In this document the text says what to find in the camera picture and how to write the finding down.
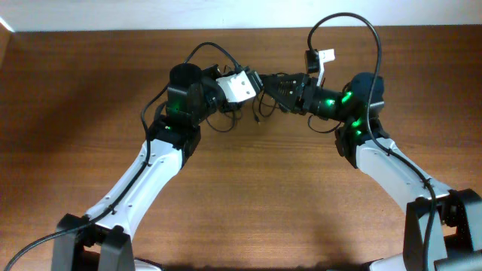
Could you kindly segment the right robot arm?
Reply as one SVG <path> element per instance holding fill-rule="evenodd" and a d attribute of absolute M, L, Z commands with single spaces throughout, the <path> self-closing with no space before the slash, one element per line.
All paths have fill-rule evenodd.
<path fill-rule="evenodd" d="M 341 92 L 303 73 L 261 80 L 284 112 L 341 122 L 335 130 L 340 156 L 374 179 L 405 213 L 403 251 L 365 263 L 363 270 L 481 268 L 481 197 L 433 178 L 401 152 L 378 118 L 384 106 L 381 77 L 360 73 Z"/>

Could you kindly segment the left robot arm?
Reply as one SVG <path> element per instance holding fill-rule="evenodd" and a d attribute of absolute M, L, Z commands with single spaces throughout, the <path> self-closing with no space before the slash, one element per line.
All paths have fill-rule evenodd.
<path fill-rule="evenodd" d="M 56 227 L 53 270 L 159 270 L 136 258 L 133 237 L 163 187 L 176 176 L 200 142 L 200 123 L 227 101 L 216 65 L 176 65 L 163 89 L 168 99 L 145 124 L 138 156 L 97 204 L 77 217 L 67 214 Z"/>

